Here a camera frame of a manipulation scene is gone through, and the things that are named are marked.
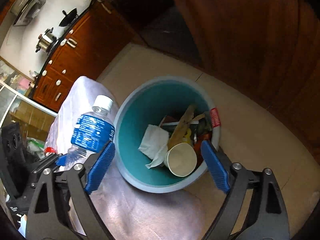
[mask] black frying pan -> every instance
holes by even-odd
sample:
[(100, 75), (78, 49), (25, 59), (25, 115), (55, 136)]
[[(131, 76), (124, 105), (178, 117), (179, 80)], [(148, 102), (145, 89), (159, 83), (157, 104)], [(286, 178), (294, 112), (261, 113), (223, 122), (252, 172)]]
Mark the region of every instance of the black frying pan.
[(60, 27), (68, 26), (78, 16), (77, 8), (74, 8), (68, 14), (66, 13), (66, 11), (62, 11), (62, 13), (64, 14), (65, 17), (60, 22), (59, 24)]

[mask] water bottle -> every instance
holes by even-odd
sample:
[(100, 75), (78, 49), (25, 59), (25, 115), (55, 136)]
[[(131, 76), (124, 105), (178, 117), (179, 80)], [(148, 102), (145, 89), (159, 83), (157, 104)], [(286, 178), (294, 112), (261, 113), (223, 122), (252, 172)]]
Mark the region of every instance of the water bottle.
[(84, 163), (91, 154), (100, 152), (107, 141), (113, 140), (115, 127), (107, 117), (112, 104), (111, 98), (99, 95), (92, 112), (78, 118), (71, 138), (72, 147), (66, 156), (66, 170), (76, 163)]

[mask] white cup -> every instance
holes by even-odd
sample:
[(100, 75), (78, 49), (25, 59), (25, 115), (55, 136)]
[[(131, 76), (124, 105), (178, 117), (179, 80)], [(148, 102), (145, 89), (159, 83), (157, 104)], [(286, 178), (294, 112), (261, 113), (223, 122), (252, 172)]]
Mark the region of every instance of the white cup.
[(197, 155), (188, 143), (172, 147), (164, 158), (164, 165), (178, 177), (188, 176), (197, 165)]

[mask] metal screw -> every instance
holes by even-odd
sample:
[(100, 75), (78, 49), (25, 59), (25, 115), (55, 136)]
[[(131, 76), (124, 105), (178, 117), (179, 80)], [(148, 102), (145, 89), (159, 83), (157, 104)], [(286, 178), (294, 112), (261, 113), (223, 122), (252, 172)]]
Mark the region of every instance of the metal screw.
[(76, 170), (76, 171), (79, 171), (81, 170), (83, 167), (83, 165), (81, 163), (77, 163), (75, 166), (73, 166), (73, 168)]
[(43, 170), (43, 174), (48, 175), (51, 172), (49, 168)]
[(240, 163), (234, 163), (234, 164), (232, 165), (232, 167), (235, 168), (236, 170), (241, 170), (241, 169), (242, 169), (242, 166), (241, 166)]
[(266, 169), (264, 170), (264, 172), (265, 172), (266, 174), (268, 174), (268, 175), (271, 175), (271, 174), (272, 174), (272, 170), (269, 169), (269, 168), (266, 168)]

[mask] beige floor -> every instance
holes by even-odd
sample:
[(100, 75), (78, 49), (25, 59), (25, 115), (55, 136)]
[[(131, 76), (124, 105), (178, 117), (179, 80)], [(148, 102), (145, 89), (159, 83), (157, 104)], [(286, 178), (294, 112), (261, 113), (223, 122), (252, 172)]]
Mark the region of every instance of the beige floor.
[[(320, 190), (320, 166), (300, 141), (276, 118), (225, 83), (183, 62), (151, 49), (129, 44), (101, 74), (98, 81), (116, 97), (119, 105), (139, 85), (164, 75), (196, 81), (214, 100), (221, 119), (220, 145), (231, 161), (247, 169), (271, 168), (281, 187), (293, 236), (310, 215)], [(223, 203), (207, 172), (186, 188), (199, 197), (206, 210), (207, 231)], [(247, 193), (234, 231), (241, 228), (250, 201)]]

